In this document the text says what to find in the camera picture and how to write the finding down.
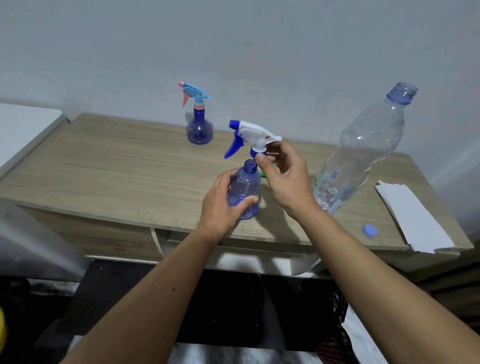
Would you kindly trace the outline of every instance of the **plastic water bottle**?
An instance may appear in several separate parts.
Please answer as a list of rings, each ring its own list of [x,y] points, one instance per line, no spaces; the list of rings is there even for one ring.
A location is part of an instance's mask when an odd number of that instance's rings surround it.
[[[238,205],[248,196],[255,195],[258,197],[258,203],[249,206],[240,216],[241,220],[248,220],[258,212],[258,204],[262,198],[260,185],[257,163],[253,159],[246,160],[243,167],[233,177],[227,194],[227,201],[230,206]]]
[[[399,82],[385,100],[364,110],[340,135],[340,147],[312,184],[318,204],[330,214],[342,207],[365,183],[370,167],[392,153],[405,126],[405,106],[417,88]]]

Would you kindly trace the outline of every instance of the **light blue sprayer head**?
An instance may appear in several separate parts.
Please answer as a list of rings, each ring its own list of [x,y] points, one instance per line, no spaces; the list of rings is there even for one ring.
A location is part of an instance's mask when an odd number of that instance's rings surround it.
[[[179,86],[183,87],[182,107],[185,106],[185,104],[187,103],[187,100],[190,97],[193,97],[195,99],[195,102],[193,103],[193,108],[196,110],[203,110],[205,109],[204,98],[212,98],[211,96],[207,95],[206,92],[202,91],[198,87],[195,87],[194,85],[188,84],[186,82],[180,81]]]

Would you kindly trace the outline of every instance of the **wooden desk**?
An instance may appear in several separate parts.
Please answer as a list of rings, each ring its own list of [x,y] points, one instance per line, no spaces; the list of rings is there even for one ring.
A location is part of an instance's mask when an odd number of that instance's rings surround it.
[[[163,255],[158,246],[168,242],[171,231],[195,228],[203,197],[217,175],[249,158],[248,147],[223,158],[232,139],[232,133],[215,131],[212,142],[196,146],[188,142],[180,126],[82,114],[71,125],[58,128],[0,181],[0,198],[34,208],[28,211],[85,254],[158,260]],[[336,148],[294,145],[305,156],[312,176]],[[451,259],[457,251],[472,247],[405,154],[392,154],[375,163],[367,182],[336,214],[367,247],[409,250],[374,188],[377,180],[408,185],[453,239],[455,249],[436,254],[436,259]],[[239,239],[236,248],[250,241],[249,248],[311,255],[304,231],[277,205],[265,179],[262,183],[260,211],[255,218],[240,222],[229,241]],[[376,238],[363,235],[365,223],[378,228]],[[154,236],[157,247],[148,237],[150,228],[159,229]],[[178,239],[171,238],[170,243]]]

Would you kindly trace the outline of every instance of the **desk drawer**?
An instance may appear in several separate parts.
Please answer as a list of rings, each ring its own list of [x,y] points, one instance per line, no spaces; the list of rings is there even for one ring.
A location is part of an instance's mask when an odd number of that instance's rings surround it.
[[[82,254],[161,260],[150,228],[22,207]]]

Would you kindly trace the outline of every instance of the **left hand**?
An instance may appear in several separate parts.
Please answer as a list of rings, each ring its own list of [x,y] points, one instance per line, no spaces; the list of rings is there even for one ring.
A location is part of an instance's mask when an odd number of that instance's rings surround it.
[[[248,196],[235,207],[228,205],[228,186],[230,185],[230,179],[237,173],[237,170],[228,170],[220,174],[212,188],[207,192],[202,204],[202,215],[200,216],[198,229],[218,241],[235,227],[240,215],[251,204],[258,202],[257,196]]]

